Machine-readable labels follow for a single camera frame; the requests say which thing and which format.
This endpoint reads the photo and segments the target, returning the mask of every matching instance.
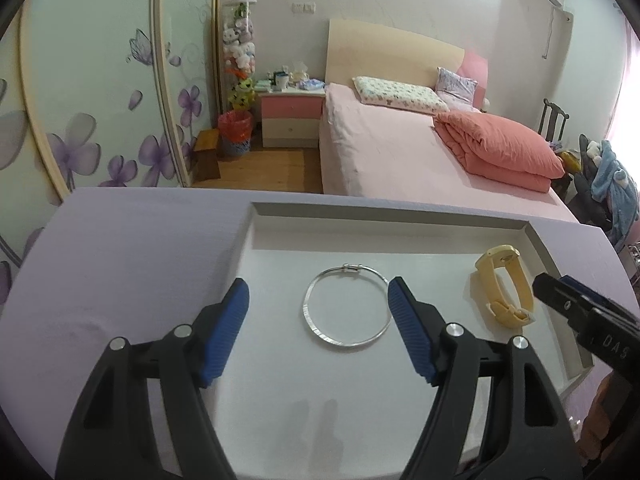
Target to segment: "metal screw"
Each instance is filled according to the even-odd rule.
[[[465,333],[465,329],[458,323],[449,323],[447,325],[447,334],[452,335],[453,337],[460,337],[463,333]]]
[[[517,335],[513,338],[513,345],[520,350],[524,350],[527,346],[529,346],[529,341],[527,341],[526,337]]]
[[[191,332],[191,325],[180,325],[174,329],[174,335],[180,338],[189,337]]]
[[[122,350],[127,345],[127,340],[123,337],[115,337],[109,343],[111,350]]]

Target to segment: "blue clothing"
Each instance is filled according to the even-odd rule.
[[[602,141],[600,150],[602,161],[598,173],[591,184],[591,196],[602,202],[607,195],[611,198],[613,228],[607,233],[609,241],[620,252],[625,246],[626,237],[631,226],[638,220],[638,189],[636,183],[618,162],[608,140]],[[618,182],[628,180],[628,186],[622,187]]]

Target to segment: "wooden floor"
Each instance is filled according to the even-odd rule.
[[[221,158],[222,178],[193,187],[322,193],[320,152],[310,148],[257,146],[239,158]]]

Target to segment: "silver bangle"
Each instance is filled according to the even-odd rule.
[[[305,299],[302,302],[302,314],[305,316],[306,323],[309,325],[309,328],[311,329],[311,331],[326,343],[329,343],[334,346],[339,346],[340,348],[357,348],[360,346],[366,346],[368,344],[373,343],[376,339],[382,336],[383,333],[386,332],[386,329],[389,328],[389,325],[391,324],[391,320],[393,319],[393,317],[391,316],[391,311],[388,308],[386,310],[388,315],[386,324],[382,327],[382,330],[380,330],[380,332],[378,332],[375,336],[370,337],[369,339],[365,339],[364,341],[359,341],[357,343],[343,343],[341,341],[337,341],[327,336],[316,326],[316,324],[311,319],[311,315],[309,314],[309,298],[311,297],[311,292],[314,290],[316,283],[318,283],[322,278],[324,278],[327,274],[330,274],[331,272],[347,272],[348,270],[351,270],[354,272],[360,272],[361,270],[366,270],[367,272],[371,272],[372,274],[375,274],[383,282],[385,282],[386,288],[388,288],[389,286],[388,280],[382,274],[380,274],[376,269],[372,269],[371,267],[366,267],[363,265],[350,265],[350,264],[343,264],[340,267],[332,267],[331,269],[323,270],[322,272],[320,272],[320,274],[318,274],[314,278],[314,280],[309,284],[309,288],[306,290]]]

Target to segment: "patterned pillow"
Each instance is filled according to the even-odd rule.
[[[366,76],[354,77],[353,82],[360,100],[366,105],[387,106],[429,115],[449,111],[442,99],[426,86]]]
[[[473,106],[474,95],[476,94],[477,87],[478,81],[474,81],[473,79],[466,77],[460,77],[458,74],[454,74],[446,68],[438,68],[436,92],[449,93]]]

